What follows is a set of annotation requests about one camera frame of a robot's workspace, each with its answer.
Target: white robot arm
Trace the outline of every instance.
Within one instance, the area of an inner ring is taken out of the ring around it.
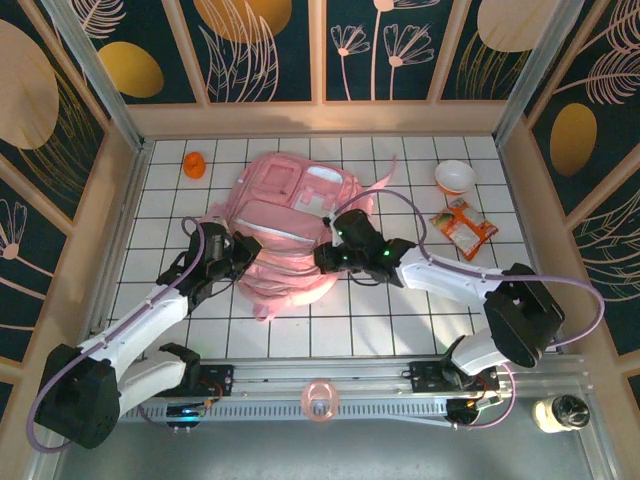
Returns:
[[[503,273],[436,256],[425,258],[412,242],[385,241],[361,210],[350,210],[332,222],[342,243],[327,243],[314,251],[323,273],[342,270],[365,271],[380,282],[433,292],[468,305],[482,304],[489,329],[462,336],[441,360],[429,369],[429,382],[449,391],[465,390],[476,376],[506,361],[532,367],[563,321],[560,307],[539,282],[501,282],[485,276]],[[222,278],[238,279],[260,251],[252,238],[231,238],[224,226],[203,223],[205,254],[198,268],[176,288],[168,288],[198,250],[197,233],[189,251],[178,256],[157,280],[144,301],[100,335],[77,348],[60,345],[47,360],[44,385],[65,365],[98,344],[106,344],[84,359],[49,391],[40,405],[36,421],[86,447],[99,445],[117,419],[129,409],[178,385],[197,381],[199,356],[185,347],[169,344],[142,362],[133,362],[158,336],[209,298],[212,285]],[[533,274],[514,265],[514,274]],[[144,305],[166,289],[162,298],[139,315]]]
[[[129,409],[174,387],[195,388],[200,356],[184,346],[163,345],[133,363],[162,332],[208,299],[216,282],[240,278],[260,252],[254,238],[240,233],[232,237],[220,223],[200,227],[204,246],[195,231],[189,250],[178,255],[136,308],[78,347],[62,344],[49,354],[41,388],[66,373],[44,394],[35,422],[94,448]],[[70,368],[83,355],[86,358]]]
[[[489,328],[458,338],[435,374],[453,387],[464,389],[482,371],[507,361],[534,367],[564,321],[562,309],[542,283],[507,280],[535,275],[525,265],[503,272],[425,255],[413,242],[385,240],[362,210],[347,211],[327,223],[335,232],[334,242],[314,252],[324,273],[365,271],[378,282],[483,306]]]

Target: white bottle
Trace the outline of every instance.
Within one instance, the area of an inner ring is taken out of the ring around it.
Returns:
[[[590,418],[587,404],[574,395],[545,398],[533,406],[533,419],[546,433],[579,430],[589,423]]]

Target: backpack strap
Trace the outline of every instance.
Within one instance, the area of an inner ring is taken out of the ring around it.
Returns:
[[[393,177],[393,174],[396,171],[396,165],[397,164],[398,164],[398,158],[394,155],[393,156],[393,163],[391,164],[391,170],[389,171],[389,173],[387,173],[384,177],[382,177],[380,180],[378,180],[376,183],[374,183],[370,187],[366,188],[365,192],[369,191],[369,190],[375,190],[375,189],[378,189],[378,188],[386,187],[387,184],[391,181],[391,178]]]

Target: pink ring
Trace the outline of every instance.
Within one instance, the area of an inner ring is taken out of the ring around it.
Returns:
[[[329,408],[324,415],[316,415],[313,412],[314,403],[319,401],[329,403]],[[302,404],[302,411],[311,420],[314,422],[326,422],[338,413],[340,395],[338,395],[338,391],[329,382],[325,380],[317,380],[315,382],[311,382],[302,391],[300,403]]]

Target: orange snack package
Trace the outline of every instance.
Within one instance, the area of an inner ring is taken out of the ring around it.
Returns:
[[[446,235],[469,261],[476,256],[482,244],[498,233],[495,225],[488,222],[462,198],[433,217],[431,223]]]

